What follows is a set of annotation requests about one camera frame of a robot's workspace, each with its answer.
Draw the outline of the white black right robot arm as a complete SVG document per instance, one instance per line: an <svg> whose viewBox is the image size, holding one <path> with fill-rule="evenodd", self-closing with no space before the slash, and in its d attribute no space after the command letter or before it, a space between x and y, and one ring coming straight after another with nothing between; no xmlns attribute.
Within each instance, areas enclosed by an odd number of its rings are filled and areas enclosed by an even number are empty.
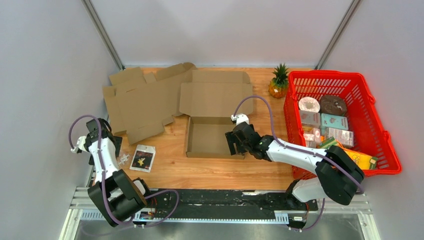
<svg viewBox="0 0 424 240"><path fill-rule="evenodd" d="M259 160L289 164L313 173L311 179L294 180L286 190L286 205L299 209L304 203L329 198L348 206L356 194L362 194L364 172L339 146L309 148L289 143L272 135L259 135L252 124L242 122L226 132L231 155L249 153Z"/></svg>

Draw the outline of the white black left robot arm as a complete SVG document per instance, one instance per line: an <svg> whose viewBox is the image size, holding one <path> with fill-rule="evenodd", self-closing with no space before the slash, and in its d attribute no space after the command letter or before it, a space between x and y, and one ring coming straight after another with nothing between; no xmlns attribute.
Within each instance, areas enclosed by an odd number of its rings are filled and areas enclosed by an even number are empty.
<svg viewBox="0 0 424 240"><path fill-rule="evenodd" d="M88 196L112 227L116 227L153 201L153 194L141 178L132 180L119 168L123 138L114 136L109 123L99 118L86 123L89 133L83 140L83 151L91 153L89 164L96 171L95 184Z"/></svg>

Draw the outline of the brown cardboard box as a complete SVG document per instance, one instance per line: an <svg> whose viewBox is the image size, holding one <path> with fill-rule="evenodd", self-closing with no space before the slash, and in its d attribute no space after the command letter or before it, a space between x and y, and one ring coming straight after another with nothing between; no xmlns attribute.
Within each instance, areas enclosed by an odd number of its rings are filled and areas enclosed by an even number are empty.
<svg viewBox="0 0 424 240"><path fill-rule="evenodd" d="M235 125L231 115L254 111L253 85L244 71L193 70L180 87L179 111L189 116L188 158L244 159L231 154L225 134Z"/></svg>

